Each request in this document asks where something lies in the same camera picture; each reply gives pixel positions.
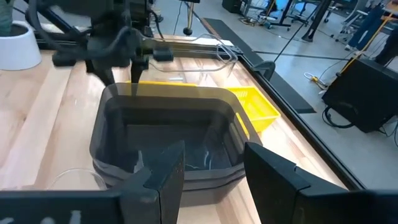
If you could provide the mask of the translucent grey plastic basket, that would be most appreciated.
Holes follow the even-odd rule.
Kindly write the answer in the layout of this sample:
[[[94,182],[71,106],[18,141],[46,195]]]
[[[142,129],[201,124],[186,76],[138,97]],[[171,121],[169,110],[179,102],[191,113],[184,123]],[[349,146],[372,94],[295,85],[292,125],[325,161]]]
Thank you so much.
[[[116,204],[122,208],[160,208],[162,204],[175,208],[191,207],[220,202],[237,183],[231,182],[215,189],[192,191],[183,191],[183,184],[183,180],[173,180],[161,185],[124,181],[106,190],[92,191],[92,194],[115,199]]]
[[[122,180],[126,180],[127,177],[116,177],[115,175],[107,174],[105,171],[95,167],[95,171],[103,178],[105,183],[108,186],[114,186],[120,183]],[[192,190],[205,190],[205,189],[215,189],[217,187],[222,187],[227,185],[235,180],[239,180],[245,176],[244,169],[238,169],[236,172],[226,175],[224,177],[213,177],[213,178],[205,178],[205,179],[188,179],[188,172],[185,173],[186,177],[183,184],[183,191],[192,191]]]

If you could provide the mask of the black desk leg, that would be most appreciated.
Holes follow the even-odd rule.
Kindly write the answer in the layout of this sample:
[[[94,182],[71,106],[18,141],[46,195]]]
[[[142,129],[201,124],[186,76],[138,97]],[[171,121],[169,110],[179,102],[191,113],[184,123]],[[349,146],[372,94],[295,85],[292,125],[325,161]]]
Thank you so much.
[[[267,8],[268,8],[267,16],[271,12],[273,6],[276,5],[276,0],[269,0],[269,1],[270,1],[270,3],[267,6]],[[279,21],[278,22],[269,22],[269,29],[271,27],[275,26],[275,27],[285,27],[287,29],[287,31],[290,30],[292,25],[291,24],[285,24],[284,20],[287,18],[287,14],[290,11],[290,8],[292,6],[293,1],[294,0],[287,0],[287,4],[286,4],[284,10],[282,11],[282,15],[281,15]]]
[[[325,15],[326,11],[328,10],[328,7],[332,0],[322,0],[321,3],[317,6],[315,9],[315,17],[306,31],[306,33],[302,36],[302,40],[306,42],[313,42],[314,35],[318,29],[318,26],[320,25],[321,20],[323,19],[323,16]]]

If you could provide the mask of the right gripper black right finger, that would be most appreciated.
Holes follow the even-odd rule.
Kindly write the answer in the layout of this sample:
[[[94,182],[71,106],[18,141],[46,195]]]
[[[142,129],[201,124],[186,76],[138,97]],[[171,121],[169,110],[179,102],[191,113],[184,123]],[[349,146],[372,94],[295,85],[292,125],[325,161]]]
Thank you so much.
[[[253,142],[244,168],[262,224],[398,224],[398,190],[346,190]]]

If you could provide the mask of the person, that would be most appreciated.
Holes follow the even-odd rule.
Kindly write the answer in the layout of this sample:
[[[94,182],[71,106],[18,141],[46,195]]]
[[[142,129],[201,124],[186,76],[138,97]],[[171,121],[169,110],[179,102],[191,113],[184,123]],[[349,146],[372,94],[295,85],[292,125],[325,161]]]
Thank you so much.
[[[374,61],[380,65],[386,65],[398,55],[398,33],[391,34],[384,45],[384,48],[376,56]]]
[[[361,51],[365,49],[367,43],[383,23],[382,16],[384,14],[384,6],[385,3],[378,3],[371,7],[371,10],[368,12],[362,24],[345,46],[345,50],[352,51],[356,49],[357,51]]]

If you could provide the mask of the black frame clamp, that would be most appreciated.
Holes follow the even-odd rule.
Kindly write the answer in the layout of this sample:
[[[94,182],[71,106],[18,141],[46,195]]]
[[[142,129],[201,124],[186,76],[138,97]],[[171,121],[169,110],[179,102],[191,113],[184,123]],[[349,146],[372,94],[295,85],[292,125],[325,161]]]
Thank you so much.
[[[276,64],[273,61],[263,61],[259,64],[253,65],[252,69],[260,73],[261,77],[270,80],[275,72]]]

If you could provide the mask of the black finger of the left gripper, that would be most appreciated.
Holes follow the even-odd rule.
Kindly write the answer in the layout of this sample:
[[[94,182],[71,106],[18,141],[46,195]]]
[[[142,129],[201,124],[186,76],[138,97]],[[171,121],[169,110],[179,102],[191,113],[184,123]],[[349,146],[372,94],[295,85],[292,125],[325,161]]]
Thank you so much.
[[[52,55],[52,62],[55,67],[74,67],[80,59],[71,58],[61,52],[55,52]],[[115,83],[113,72],[110,68],[99,69],[96,68],[92,60],[83,60],[86,65],[86,73],[94,75],[101,80],[105,85],[111,85]]]
[[[169,47],[139,47],[131,59],[131,82],[139,83],[144,70],[149,69],[149,57],[156,62],[172,62],[174,55]]]

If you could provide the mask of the grey basket with white mark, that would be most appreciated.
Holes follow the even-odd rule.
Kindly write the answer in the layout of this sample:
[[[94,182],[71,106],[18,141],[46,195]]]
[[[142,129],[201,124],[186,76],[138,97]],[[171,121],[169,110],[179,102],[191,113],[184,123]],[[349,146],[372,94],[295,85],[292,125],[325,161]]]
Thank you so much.
[[[115,83],[102,92],[90,154],[96,168],[122,179],[180,143],[185,180],[196,181],[242,171],[247,142],[260,139],[229,90]]]

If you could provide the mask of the black floor case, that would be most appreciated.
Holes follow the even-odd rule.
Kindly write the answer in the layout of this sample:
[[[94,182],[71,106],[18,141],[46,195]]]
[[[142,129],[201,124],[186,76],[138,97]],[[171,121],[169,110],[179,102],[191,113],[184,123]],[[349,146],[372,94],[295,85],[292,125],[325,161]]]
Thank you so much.
[[[353,60],[328,87],[322,100],[364,133],[398,115],[398,73],[369,59]]]

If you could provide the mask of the white plant pot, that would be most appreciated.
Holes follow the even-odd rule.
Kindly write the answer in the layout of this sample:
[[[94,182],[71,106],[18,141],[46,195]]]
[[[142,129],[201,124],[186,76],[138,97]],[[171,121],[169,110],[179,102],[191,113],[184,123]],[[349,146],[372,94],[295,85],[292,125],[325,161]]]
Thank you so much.
[[[0,36],[0,70],[26,70],[42,61],[39,46],[31,26],[13,21],[11,33]]]

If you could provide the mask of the yellow mesh plastic basket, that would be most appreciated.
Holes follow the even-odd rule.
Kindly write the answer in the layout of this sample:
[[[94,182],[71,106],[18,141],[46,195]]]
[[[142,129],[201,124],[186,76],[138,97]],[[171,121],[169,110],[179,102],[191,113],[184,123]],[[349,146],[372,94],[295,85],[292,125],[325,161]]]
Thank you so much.
[[[266,130],[280,113],[273,104],[253,86],[226,87],[234,93],[257,133]]]
[[[190,86],[196,87],[194,83],[174,83],[174,82],[154,82],[154,81],[140,81],[137,85],[165,85],[165,86]]]

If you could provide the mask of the black bin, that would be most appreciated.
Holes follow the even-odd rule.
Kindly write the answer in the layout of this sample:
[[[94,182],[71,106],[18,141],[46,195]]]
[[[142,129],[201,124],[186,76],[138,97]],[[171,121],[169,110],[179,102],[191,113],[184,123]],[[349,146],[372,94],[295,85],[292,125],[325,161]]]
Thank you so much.
[[[233,14],[241,13],[242,0],[222,0],[222,7]]]

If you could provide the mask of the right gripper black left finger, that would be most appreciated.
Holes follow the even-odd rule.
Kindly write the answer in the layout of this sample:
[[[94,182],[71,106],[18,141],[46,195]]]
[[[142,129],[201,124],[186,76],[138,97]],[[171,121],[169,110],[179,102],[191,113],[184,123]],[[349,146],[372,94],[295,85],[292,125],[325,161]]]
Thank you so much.
[[[176,224],[184,145],[108,190],[0,191],[0,224]]]

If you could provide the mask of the metal pole with black knob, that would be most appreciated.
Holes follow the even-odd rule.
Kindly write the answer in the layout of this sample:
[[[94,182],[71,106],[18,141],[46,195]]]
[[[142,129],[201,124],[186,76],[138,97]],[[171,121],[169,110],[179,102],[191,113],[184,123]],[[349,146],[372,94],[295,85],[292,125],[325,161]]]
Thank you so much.
[[[186,0],[183,0],[184,3],[187,5],[187,26],[183,29],[183,33],[186,36],[191,36],[192,35],[192,23],[193,23],[193,9],[195,6],[194,2],[189,2]]]

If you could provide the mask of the teal cloth on cup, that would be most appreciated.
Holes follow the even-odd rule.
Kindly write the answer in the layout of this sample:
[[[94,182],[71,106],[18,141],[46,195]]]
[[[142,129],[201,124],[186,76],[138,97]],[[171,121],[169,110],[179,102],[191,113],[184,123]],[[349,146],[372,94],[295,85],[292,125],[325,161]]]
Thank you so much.
[[[11,33],[14,1],[0,0],[0,36],[8,36]]]

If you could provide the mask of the clear plastic basket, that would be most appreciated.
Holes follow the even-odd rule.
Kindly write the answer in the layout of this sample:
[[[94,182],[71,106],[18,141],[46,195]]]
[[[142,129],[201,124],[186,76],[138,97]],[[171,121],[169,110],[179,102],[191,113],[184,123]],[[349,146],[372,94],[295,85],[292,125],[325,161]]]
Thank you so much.
[[[163,41],[170,47],[174,60],[158,62],[151,58],[149,69],[142,73],[142,82],[199,83],[208,75],[227,77],[238,61],[234,45],[213,34],[167,35]]]
[[[60,173],[47,190],[106,190],[103,178],[89,169],[74,168]]]

